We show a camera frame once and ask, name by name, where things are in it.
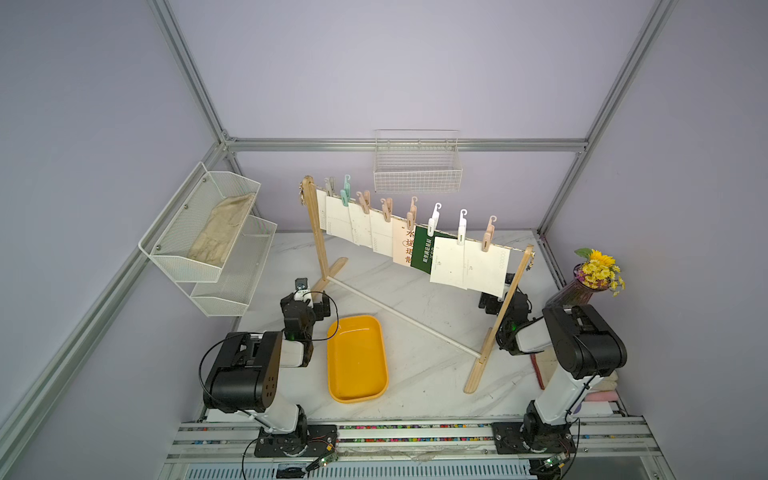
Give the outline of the pink chinese text postcard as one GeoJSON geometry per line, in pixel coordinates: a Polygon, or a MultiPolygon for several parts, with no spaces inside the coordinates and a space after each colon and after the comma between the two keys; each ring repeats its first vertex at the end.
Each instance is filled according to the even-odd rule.
{"type": "Polygon", "coordinates": [[[408,229],[406,220],[392,219],[392,259],[393,262],[410,267],[413,253],[414,231],[408,229]]]}

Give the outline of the white clothespin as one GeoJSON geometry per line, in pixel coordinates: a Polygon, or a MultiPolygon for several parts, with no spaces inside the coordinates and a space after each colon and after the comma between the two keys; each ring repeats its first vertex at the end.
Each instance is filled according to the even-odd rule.
{"type": "Polygon", "coordinates": [[[468,211],[466,209],[460,210],[459,222],[457,227],[457,243],[463,245],[466,239],[467,232],[467,219],[468,211]]]}
{"type": "Polygon", "coordinates": [[[437,230],[437,225],[440,218],[440,209],[442,208],[442,204],[440,202],[436,202],[433,208],[433,212],[428,219],[427,223],[427,235],[429,237],[433,237],[437,230]]]}

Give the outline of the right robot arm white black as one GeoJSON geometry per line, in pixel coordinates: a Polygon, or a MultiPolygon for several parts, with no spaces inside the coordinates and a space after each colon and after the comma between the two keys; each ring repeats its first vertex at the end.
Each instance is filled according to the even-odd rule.
{"type": "Polygon", "coordinates": [[[557,364],[541,395],[532,400],[520,425],[521,447],[545,452],[563,445],[570,434],[569,416],[601,380],[627,362],[623,341],[589,304],[608,289],[576,272],[563,289],[545,302],[534,318],[528,296],[516,288],[512,296],[483,292],[478,307],[501,314],[492,344],[512,356],[535,355],[551,348],[557,364]]]}

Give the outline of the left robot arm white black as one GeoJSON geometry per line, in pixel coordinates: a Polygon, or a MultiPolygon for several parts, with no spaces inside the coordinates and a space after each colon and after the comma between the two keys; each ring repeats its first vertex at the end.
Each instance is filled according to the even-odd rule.
{"type": "Polygon", "coordinates": [[[231,332],[212,346],[217,350],[207,375],[200,375],[206,408],[244,414],[268,433],[292,434],[306,419],[303,409],[278,392],[280,370],[305,368],[314,347],[319,321],[336,313],[323,291],[297,290],[280,300],[284,327],[279,331],[231,332]]]}

